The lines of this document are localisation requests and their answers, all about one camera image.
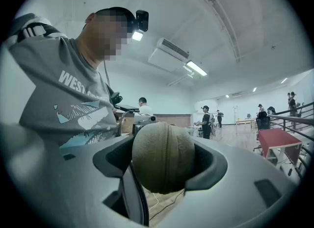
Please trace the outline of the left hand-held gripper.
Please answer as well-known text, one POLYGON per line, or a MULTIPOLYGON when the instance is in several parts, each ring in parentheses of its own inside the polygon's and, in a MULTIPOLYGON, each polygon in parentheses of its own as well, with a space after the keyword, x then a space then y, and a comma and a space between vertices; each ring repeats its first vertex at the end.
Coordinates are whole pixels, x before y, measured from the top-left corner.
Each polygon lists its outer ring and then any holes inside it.
POLYGON ((134 114, 132 135, 137 133, 147 124, 153 124, 157 122, 157 118, 154 115, 149 114, 134 114))

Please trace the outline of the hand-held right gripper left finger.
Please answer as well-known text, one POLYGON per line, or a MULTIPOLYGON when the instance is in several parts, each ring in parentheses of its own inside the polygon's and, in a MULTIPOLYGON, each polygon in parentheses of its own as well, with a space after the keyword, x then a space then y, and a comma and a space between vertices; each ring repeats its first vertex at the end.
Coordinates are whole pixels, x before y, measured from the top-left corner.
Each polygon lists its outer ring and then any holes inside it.
POLYGON ((131 163, 133 140, 60 148, 32 130, 0 124, 5 170, 49 228, 147 228, 147 201, 131 163))

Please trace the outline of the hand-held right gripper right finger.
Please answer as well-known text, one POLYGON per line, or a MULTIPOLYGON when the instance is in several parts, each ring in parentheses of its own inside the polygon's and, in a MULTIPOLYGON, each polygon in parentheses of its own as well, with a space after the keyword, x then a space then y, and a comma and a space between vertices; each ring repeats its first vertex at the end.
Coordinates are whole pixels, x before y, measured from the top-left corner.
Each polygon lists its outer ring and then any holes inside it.
POLYGON ((209 189, 196 185, 160 197, 150 228, 263 228, 288 203, 296 184, 273 164, 243 148, 203 138, 196 145, 217 152, 209 189))

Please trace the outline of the beige zippered pouch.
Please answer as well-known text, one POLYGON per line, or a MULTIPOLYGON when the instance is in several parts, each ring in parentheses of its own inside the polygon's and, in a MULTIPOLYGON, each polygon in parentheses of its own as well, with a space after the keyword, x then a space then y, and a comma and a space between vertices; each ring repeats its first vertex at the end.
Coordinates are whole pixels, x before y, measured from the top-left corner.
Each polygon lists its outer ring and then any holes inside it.
POLYGON ((152 193, 184 189, 192 177, 195 147, 183 127, 158 122, 144 126, 132 145, 132 165, 140 184, 152 193))

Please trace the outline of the black chest-mounted monitor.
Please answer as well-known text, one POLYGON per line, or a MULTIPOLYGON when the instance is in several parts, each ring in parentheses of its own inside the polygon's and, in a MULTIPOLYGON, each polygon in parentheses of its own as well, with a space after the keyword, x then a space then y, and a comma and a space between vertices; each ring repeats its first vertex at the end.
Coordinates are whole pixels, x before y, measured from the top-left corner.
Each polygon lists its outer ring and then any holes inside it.
POLYGON ((133 107, 133 106, 129 106, 129 105, 122 105, 122 104, 116 104, 114 106, 117 110, 121 110, 124 112, 139 112, 139 108, 133 107))

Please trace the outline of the brick-fronted wooden counter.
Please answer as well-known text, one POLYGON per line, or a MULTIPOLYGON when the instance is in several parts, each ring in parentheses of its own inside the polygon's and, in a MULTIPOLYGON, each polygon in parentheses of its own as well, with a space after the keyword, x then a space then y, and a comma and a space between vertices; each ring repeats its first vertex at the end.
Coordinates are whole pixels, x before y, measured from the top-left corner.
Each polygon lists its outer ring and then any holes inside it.
MULTIPOLYGON (((124 116, 122 121, 121 133, 132 134, 134 115, 141 113, 128 113, 124 116)), ((189 127, 191 126, 190 114, 154 114, 156 122, 166 122, 169 125, 175 125, 177 127, 189 127)))

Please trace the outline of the white desk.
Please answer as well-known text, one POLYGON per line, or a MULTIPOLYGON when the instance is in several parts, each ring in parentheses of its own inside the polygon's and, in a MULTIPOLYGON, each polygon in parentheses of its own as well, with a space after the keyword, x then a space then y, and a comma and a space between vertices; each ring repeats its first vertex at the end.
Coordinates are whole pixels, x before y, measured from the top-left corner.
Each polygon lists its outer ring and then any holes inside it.
POLYGON ((202 126, 189 126, 186 128, 187 133, 194 137, 203 137, 202 126))

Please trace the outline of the white ceiling air conditioner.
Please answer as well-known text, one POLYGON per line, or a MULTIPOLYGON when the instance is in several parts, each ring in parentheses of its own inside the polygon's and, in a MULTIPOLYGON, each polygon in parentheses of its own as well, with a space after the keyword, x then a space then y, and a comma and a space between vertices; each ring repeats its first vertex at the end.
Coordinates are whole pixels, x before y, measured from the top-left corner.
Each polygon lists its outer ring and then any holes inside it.
POLYGON ((188 58, 189 52, 182 50, 165 38, 160 38, 155 50, 148 59, 148 63, 173 72, 182 68, 188 58))

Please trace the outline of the white ceiling pipes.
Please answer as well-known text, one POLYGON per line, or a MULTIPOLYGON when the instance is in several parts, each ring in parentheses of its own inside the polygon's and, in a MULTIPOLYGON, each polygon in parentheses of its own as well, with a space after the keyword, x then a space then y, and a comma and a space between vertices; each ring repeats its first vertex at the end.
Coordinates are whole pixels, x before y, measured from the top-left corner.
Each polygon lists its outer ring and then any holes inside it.
POLYGON ((167 84, 167 86, 173 86, 175 84, 178 84, 180 83, 181 81, 187 79, 188 77, 189 78, 193 78, 194 76, 194 71, 192 71, 191 69, 189 69, 186 65, 183 66, 183 68, 186 70, 186 74, 184 74, 183 76, 177 78, 176 80, 170 82, 167 84))

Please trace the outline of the long ceiling tube light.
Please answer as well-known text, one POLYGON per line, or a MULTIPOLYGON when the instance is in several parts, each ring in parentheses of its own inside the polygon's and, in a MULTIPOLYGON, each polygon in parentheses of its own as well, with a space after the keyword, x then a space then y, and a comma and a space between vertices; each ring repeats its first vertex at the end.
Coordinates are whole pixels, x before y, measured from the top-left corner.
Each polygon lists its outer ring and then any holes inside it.
POLYGON ((195 64, 193 61, 190 60, 186 64, 188 67, 192 68, 194 71, 199 73, 201 76, 207 75, 207 73, 202 68, 200 68, 197 64, 195 64))

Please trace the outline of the light wooden table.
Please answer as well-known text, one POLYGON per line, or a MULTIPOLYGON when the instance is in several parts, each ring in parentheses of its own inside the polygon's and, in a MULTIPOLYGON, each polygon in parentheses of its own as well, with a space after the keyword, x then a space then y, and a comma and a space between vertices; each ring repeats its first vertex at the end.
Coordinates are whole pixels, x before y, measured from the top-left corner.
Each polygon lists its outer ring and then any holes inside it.
POLYGON ((237 120, 235 121, 235 124, 236 125, 239 125, 239 124, 250 124, 250 127, 251 128, 255 128, 255 125, 256 125, 256 119, 255 118, 246 118, 244 120, 240 120, 239 118, 237 118, 237 120))

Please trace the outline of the person's grey printed shirt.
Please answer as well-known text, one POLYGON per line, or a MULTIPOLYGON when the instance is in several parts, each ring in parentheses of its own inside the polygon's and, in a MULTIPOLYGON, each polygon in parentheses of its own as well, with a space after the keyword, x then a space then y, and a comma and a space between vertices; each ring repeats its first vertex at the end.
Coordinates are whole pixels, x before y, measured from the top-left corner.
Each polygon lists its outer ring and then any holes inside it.
POLYGON ((35 84, 20 118, 22 126, 61 148, 115 137, 118 126, 108 87, 74 39, 29 13, 12 21, 6 43, 35 84))

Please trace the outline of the black mesh office chair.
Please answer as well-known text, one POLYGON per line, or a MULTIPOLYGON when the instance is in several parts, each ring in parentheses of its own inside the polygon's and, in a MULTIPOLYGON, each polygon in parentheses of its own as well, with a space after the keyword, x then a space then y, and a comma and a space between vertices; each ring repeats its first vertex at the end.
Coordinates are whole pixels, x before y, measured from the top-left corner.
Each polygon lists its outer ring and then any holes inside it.
POLYGON ((256 123, 257 123, 257 128, 258 128, 256 140, 259 141, 259 132, 261 130, 270 129, 270 117, 266 116, 263 118, 256 118, 256 123))

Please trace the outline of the black metal railing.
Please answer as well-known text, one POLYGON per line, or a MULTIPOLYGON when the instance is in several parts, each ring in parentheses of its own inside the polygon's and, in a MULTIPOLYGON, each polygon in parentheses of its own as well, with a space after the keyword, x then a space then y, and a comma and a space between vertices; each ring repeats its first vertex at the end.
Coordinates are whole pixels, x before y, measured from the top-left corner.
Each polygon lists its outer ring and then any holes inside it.
POLYGON ((300 140, 300 144, 287 144, 271 148, 267 159, 288 177, 302 178, 314 157, 314 102, 278 112, 270 116, 270 127, 278 128, 300 140))

